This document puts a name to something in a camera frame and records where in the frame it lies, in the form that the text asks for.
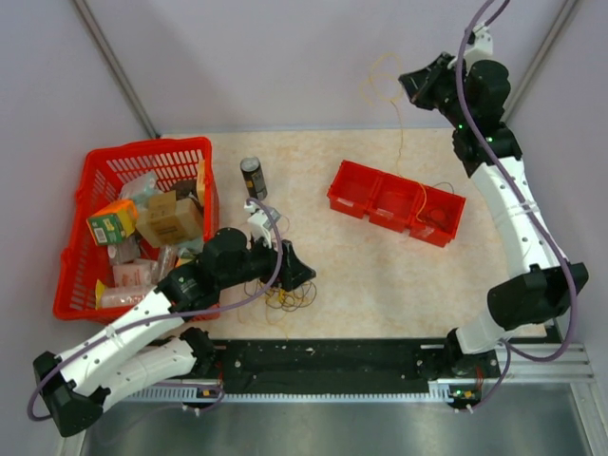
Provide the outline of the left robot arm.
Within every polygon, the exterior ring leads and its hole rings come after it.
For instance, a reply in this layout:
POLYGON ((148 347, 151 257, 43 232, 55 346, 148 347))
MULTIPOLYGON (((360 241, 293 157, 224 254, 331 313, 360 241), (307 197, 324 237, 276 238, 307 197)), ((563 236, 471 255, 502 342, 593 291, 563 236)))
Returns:
POLYGON ((223 290, 260 280, 264 289, 290 292, 315 276, 288 239, 247 238, 222 228, 195 259, 173 269, 103 330, 71 350, 38 355, 32 397, 43 400, 61 436, 76 435, 138 390, 189 372, 209 374, 216 356, 201 330, 189 329, 152 351, 144 347, 196 316, 216 313, 223 290))

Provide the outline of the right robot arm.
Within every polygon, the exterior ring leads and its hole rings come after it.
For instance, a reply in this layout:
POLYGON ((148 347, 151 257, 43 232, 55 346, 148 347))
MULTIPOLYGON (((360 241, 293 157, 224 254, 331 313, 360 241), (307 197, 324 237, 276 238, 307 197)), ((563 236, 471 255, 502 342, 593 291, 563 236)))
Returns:
POLYGON ((457 376, 521 328, 564 314, 575 319, 576 299, 589 279, 586 266, 571 263, 549 235, 530 191, 523 152, 502 120, 508 77, 498 62, 456 65, 443 53, 399 78, 413 105, 438 110, 453 126, 454 152, 484 197, 507 258, 507 281, 488 291, 478 316, 446 336, 442 361, 457 376))

